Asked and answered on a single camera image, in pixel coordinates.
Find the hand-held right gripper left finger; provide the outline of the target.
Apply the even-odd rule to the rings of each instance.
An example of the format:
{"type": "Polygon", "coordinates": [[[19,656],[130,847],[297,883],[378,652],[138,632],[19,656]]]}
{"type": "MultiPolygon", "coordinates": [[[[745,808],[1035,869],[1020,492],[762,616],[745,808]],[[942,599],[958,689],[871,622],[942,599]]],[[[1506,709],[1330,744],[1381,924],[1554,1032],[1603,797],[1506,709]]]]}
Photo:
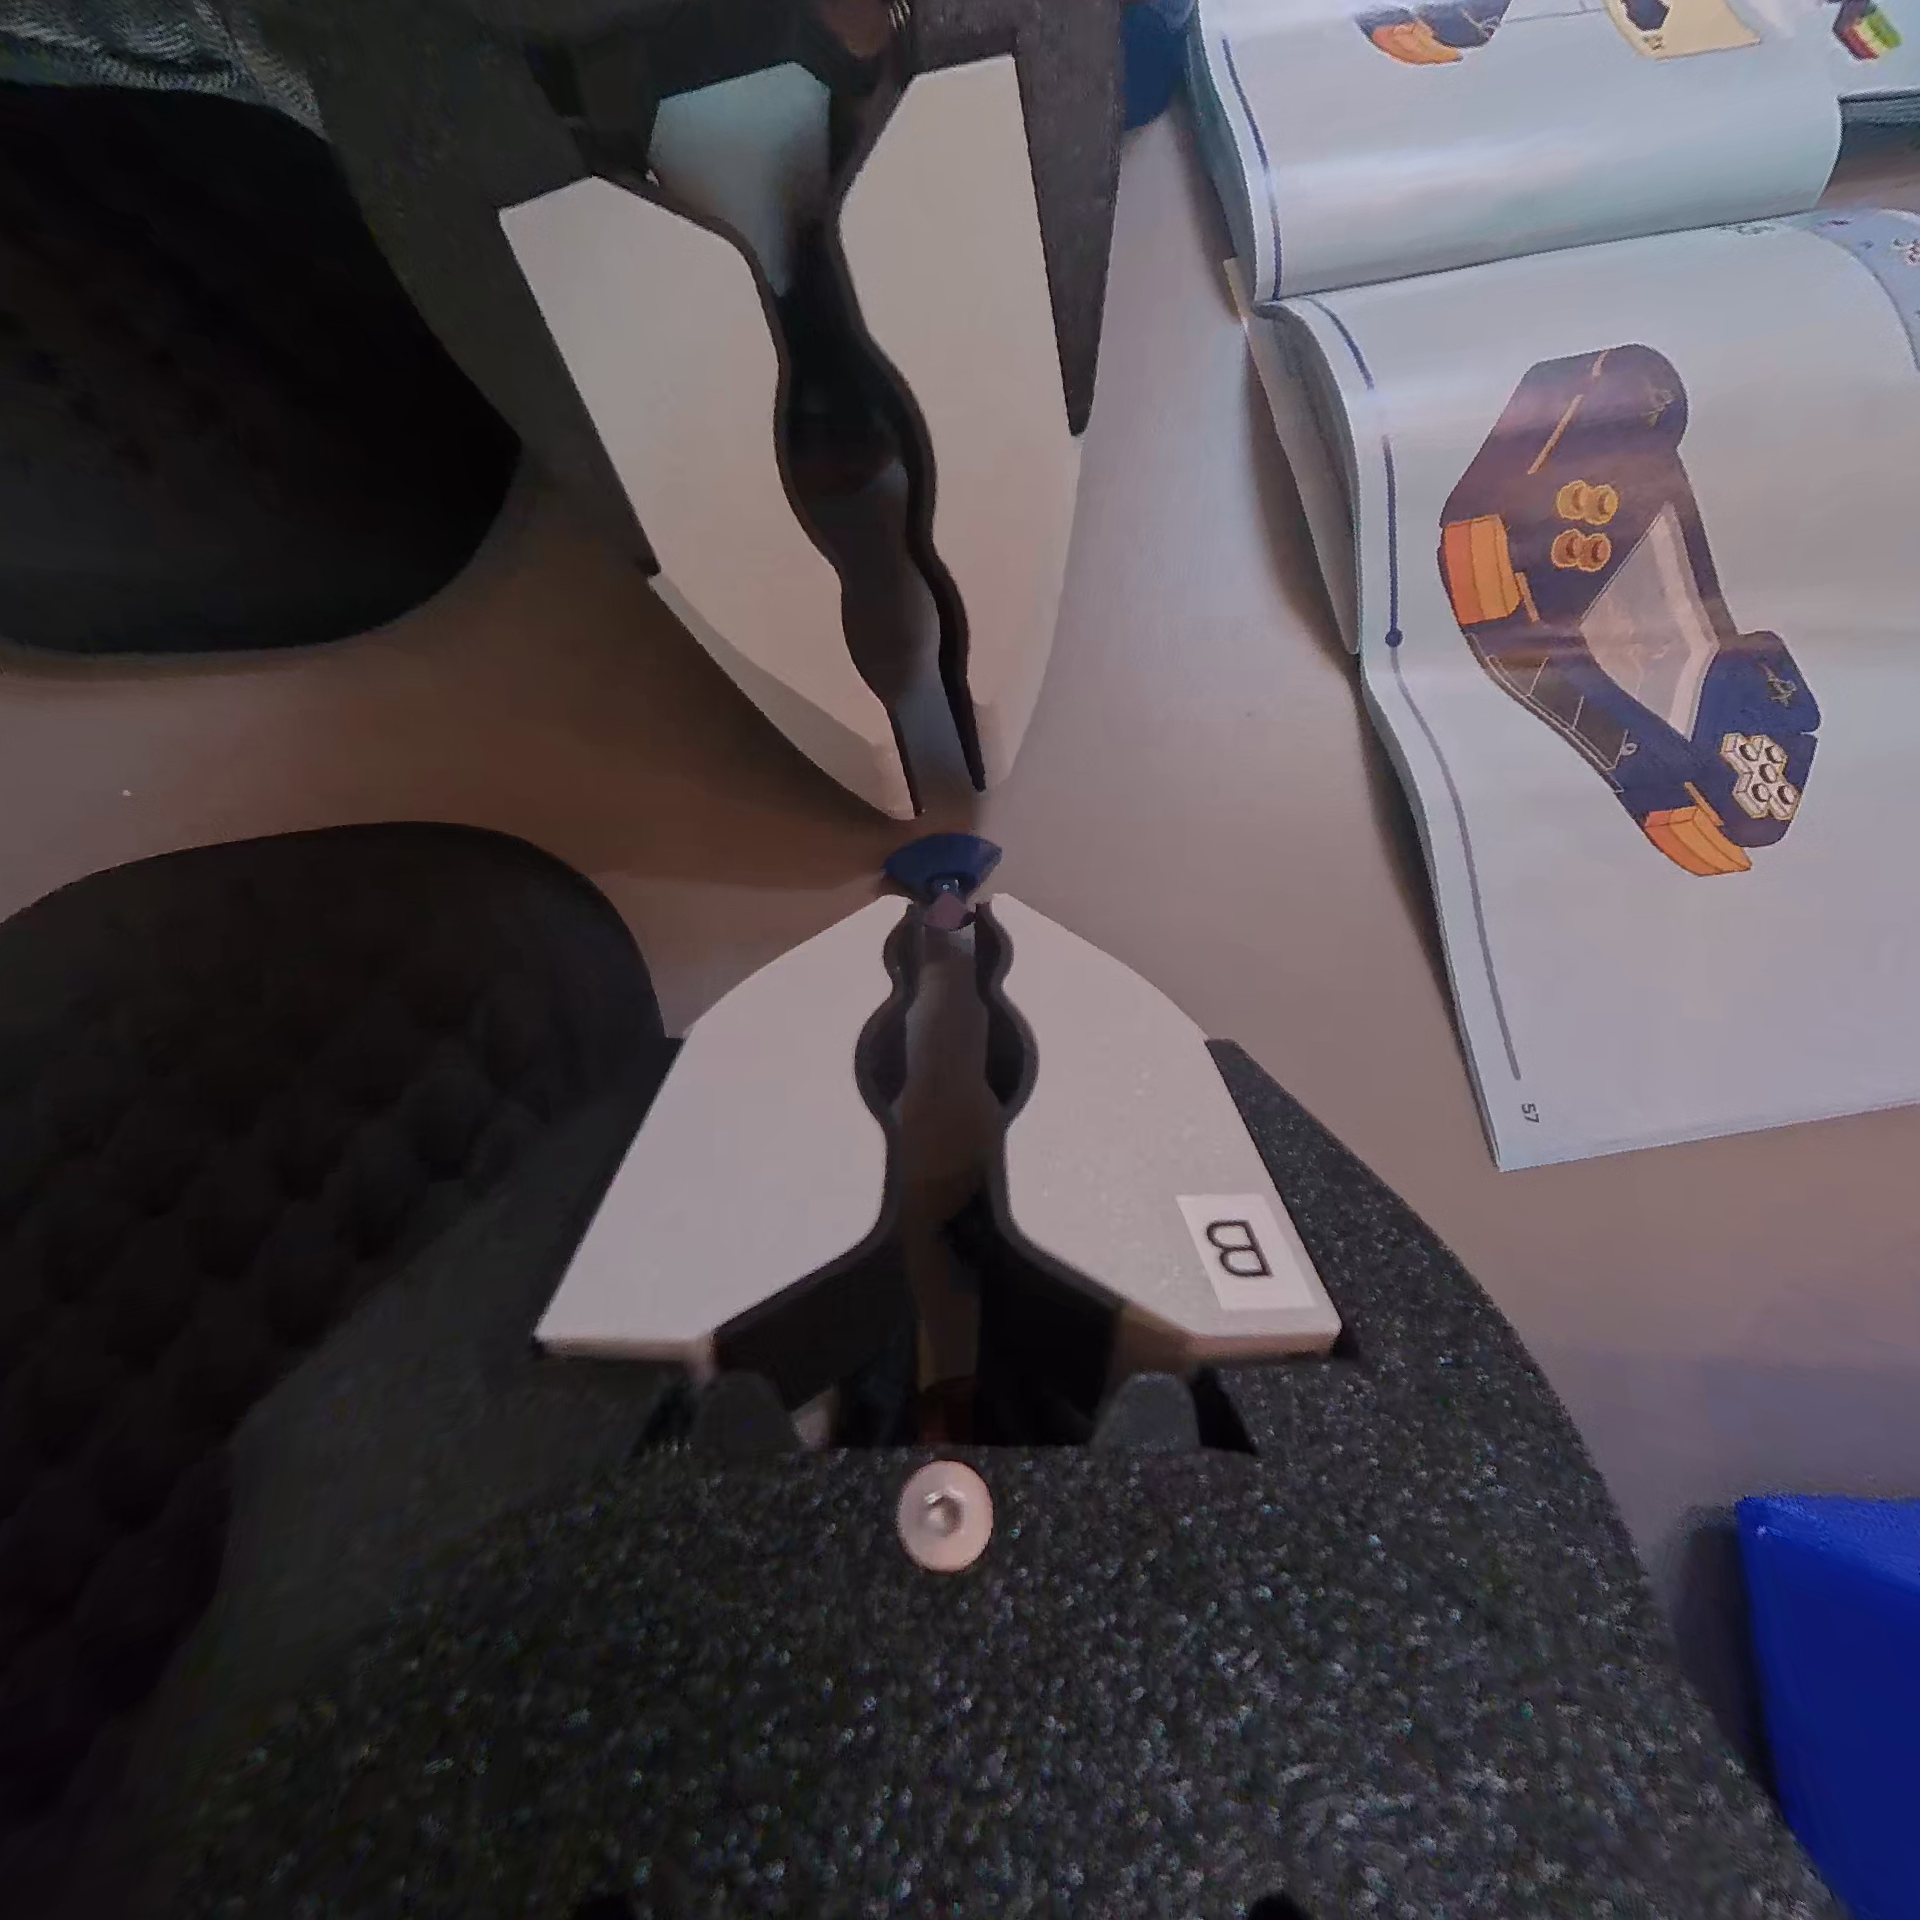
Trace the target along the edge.
{"type": "Polygon", "coordinates": [[[782,953],[698,1017],[543,1308],[562,1358],[683,1368],[849,1368],[769,1310],[879,1227],[889,1147],[857,1041],[905,920],[878,897],[782,953]]]}

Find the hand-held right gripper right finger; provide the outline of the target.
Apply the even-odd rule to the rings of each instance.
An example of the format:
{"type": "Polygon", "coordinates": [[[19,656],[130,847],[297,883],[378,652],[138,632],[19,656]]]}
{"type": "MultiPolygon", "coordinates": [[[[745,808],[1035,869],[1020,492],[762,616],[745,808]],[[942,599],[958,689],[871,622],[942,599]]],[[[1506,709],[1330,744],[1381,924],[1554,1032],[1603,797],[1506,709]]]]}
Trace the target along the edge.
{"type": "Polygon", "coordinates": [[[1067,1365],[1327,1355],[1340,1313],[1197,1022],[1035,907],[975,918],[1003,1112],[1015,1350],[1067,1365]]]}

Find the open instruction booklet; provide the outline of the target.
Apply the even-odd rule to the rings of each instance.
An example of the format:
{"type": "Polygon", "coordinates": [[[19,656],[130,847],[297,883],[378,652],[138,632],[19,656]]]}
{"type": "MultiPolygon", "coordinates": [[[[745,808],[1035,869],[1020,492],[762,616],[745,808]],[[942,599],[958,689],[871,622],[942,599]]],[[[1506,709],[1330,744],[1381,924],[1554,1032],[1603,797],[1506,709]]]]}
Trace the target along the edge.
{"type": "Polygon", "coordinates": [[[1822,5],[1197,5],[1503,1168],[1915,1102],[1917,228],[1822,5]]]}

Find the dark blue quarter-round brick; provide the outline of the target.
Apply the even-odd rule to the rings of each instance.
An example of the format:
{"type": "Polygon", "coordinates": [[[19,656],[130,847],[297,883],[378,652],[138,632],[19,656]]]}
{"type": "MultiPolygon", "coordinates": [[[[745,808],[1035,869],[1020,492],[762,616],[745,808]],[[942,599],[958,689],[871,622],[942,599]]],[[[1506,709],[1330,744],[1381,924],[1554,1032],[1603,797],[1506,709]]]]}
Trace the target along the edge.
{"type": "Polygon", "coordinates": [[[1001,864],[1001,847],[974,832],[931,832],[901,846],[879,864],[879,876],[921,907],[958,904],[974,896],[1001,864]]]}

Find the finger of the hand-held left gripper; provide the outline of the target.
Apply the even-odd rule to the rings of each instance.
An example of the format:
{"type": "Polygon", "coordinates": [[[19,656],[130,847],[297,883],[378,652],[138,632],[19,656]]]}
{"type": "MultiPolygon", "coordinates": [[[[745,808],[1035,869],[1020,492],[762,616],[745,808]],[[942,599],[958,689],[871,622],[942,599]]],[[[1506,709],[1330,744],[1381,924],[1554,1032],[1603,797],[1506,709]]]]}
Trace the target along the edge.
{"type": "Polygon", "coordinates": [[[662,103],[636,173],[597,160],[497,216],[654,552],[655,599],[793,747],[905,823],[895,725],[849,648],[843,579],[782,424],[774,294],[826,187],[828,85],[765,65],[662,103]]]}
{"type": "Polygon", "coordinates": [[[1012,56],[903,85],[839,199],[836,239],[907,399],[954,718],[993,785],[1041,699],[1082,467],[1012,56]]]}

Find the instruction booklet purple toy cover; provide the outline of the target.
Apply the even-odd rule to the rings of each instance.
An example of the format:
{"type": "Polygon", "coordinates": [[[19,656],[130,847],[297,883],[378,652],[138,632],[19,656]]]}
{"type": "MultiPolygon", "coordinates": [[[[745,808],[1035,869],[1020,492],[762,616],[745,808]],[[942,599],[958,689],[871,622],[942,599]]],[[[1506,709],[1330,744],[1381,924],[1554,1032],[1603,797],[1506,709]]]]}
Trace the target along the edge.
{"type": "Polygon", "coordinates": [[[1915,3],[1829,3],[1822,5],[1822,16],[1843,110],[1894,115],[1915,107],[1915,3]]]}

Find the blue plastic bin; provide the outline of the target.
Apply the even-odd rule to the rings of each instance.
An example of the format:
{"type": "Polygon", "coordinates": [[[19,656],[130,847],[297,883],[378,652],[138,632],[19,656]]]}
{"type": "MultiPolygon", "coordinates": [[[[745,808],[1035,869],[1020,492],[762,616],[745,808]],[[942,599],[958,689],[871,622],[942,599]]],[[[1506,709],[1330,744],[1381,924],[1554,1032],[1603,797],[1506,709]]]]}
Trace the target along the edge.
{"type": "Polygon", "coordinates": [[[1735,1509],[1785,1817],[1852,1915],[1917,1915],[1917,1501],[1735,1509]]]}

